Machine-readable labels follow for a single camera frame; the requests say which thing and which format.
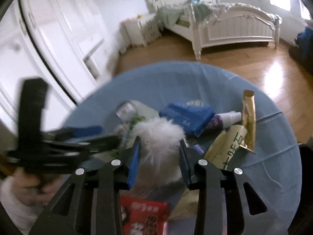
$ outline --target white sleeve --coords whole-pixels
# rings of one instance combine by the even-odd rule
[[[19,202],[12,193],[12,181],[13,177],[7,177],[2,182],[0,201],[15,226],[23,235],[28,235],[43,208],[28,207]]]

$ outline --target blue package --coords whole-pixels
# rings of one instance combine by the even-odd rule
[[[173,119],[185,133],[199,137],[215,113],[209,107],[170,103],[159,112],[161,118]]]
[[[103,133],[103,128],[100,125],[90,126],[85,128],[74,128],[72,135],[75,138],[95,136]]]

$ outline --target bedding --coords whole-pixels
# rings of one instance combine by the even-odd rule
[[[229,10],[249,10],[249,9],[257,9],[262,11],[260,8],[254,7],[252,5],[244,4],[244,3],[220,3],[220,4],[211,4],[206,2],[186,2],[180,5],[167,5],[161,8],[158,8],[158,15],[161,20],[167,26],[173,26],[175,24],[179,24],[182,26],[189,27],[189,16],[188,16],[188,5],[192,4],[194,16],[196,22],[198,24],[206,24],[208,22],[212,22],[215,24],[219,17]],[[274,15],[270,13],[264,12],[273,23],[276,23],[278,19],[279,24],[281,24],[281,17],[279,15]]]

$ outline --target red package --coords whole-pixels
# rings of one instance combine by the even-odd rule
[[[125,235],[167,235],[170,204],[120,197]]]

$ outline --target gold snack wrapper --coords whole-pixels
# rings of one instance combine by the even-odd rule
[[[228,162],[239,149],[246,134],[247,130],[242,125],[232,125],[228,132],[223,130],[210,146],[204,159],[213,163],[217,168],[227,169]],[[169,219],[178,220],[196,215],[198,199],[199,190],[185,189]]]
[[[244,90],[242,125],[247,129],[247,135],[241,143],[241,147],[255,153],[255,133],[256,133],[256,115],[255,115],[255,96],[251,90]]]

